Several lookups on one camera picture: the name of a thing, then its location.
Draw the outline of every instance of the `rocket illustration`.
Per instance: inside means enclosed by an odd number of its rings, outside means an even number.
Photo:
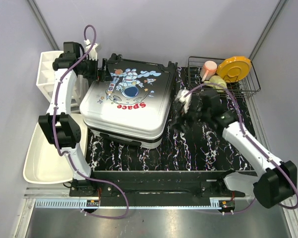
[[[114,80],[110,82],[108,89],[107,89],[107,97],[106,100],[108,100],[110,98],[110,95],[113,93],[114,89],[115,89],[115,85],[116,83],[119,81],[118,77],[114,77]]]
[[[147,78],[144,80],[144,83],[152,83],[152,82],[155,82],[156,79],[155,78]]]

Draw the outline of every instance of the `reflective floor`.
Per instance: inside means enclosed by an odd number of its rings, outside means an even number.
[[[238,201],[236,210],[247,204]],[[98,210],[117,216],[122,210]],[[79,210],[34,209],[27,238],[290,238],[283,211],[258,202],[243,214],[221,216],[195,210],[132,210],[122,220],[84,216]]]

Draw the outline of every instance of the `black marble tabletop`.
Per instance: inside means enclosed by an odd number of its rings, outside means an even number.
[[[186,68],[177,69],[177,89],[188,87]],[[254,133],[246,101],[236,99],[246,128]],[[230,98],[222,104],[235,111]],[[171,106],[162,143],[156,149],[127,146],[88,132],[86,160],[94,171],[214,171],[252,170],[245,158],[205,123],[196,124],[183,134],[170,130],[175,108]]]

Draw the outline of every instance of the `suitcase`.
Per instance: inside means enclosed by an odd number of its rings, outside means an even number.
[[[148,149],[162,141],[174,98],[176,65],[123,59],[107,61],[108,82],[93,82],[80,105],[87,127],[114,142]]]

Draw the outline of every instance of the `black wire rack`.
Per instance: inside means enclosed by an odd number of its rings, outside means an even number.
[[[208,58],[208,57],[195,57],[191,56],[188,59],[188,82],[189,88],[192,89],[202,83],[202,79],[200,77],[200,71],[204,63],[208,60],[212,60],[218,65],[222,63],[225,59],[219,58]],[[249,74],[241,81],[236,83],[228,83],[228,90],[236,97],[236,98],[249,98],[255,95],[260,91],[261,87],[258,81],[258,77],[256,74],[256,70],[254,68],[253,63],[251,62],[252,67]],[[209,90],[210,87],[203,86],[203,90]],[[201,91],[197,90],[193,94],[199,94]],[[226,97],[225,92],[218,91],[221,97]]]

